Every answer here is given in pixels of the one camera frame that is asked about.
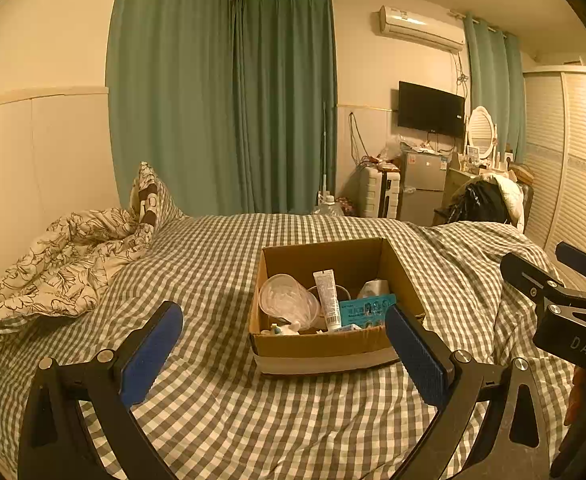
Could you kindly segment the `person's right hand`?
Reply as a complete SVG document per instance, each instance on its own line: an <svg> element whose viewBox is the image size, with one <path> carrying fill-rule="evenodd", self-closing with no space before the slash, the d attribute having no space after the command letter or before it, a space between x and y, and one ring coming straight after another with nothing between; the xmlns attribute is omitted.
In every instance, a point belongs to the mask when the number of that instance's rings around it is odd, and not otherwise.
<svg viewBox="0 0 586 480"><path fill-rule="evenodd" d="M579 366L574 368L573 387L568 397L567 410L564 417L564 425L570 426L585 404L586 397L586 370Z"/></svg>

